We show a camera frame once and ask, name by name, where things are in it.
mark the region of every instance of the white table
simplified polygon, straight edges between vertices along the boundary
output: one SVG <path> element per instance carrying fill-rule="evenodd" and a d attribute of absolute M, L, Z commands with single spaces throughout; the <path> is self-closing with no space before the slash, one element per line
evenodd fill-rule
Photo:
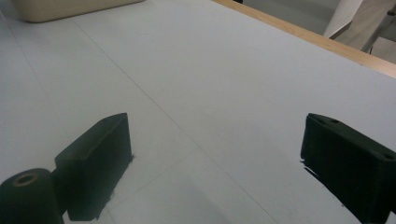
<path fill-rule="evenodd" d="M 358 223 L 300 163 L 305 116 L 396 149 L 395 78 L 214 2 L 42 24 L 0 3 L 0 180 L 127 112 L 136 158 L 99 223 Z"/>

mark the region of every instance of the beige tray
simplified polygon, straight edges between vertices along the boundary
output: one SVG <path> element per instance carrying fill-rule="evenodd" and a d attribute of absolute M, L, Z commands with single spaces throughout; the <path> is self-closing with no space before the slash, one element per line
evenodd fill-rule
<path fill-rule="evenodd" d="M 21 17 L 30 22 L 54 21 L 142 1 L 144 0 L 11 0 Z"/>

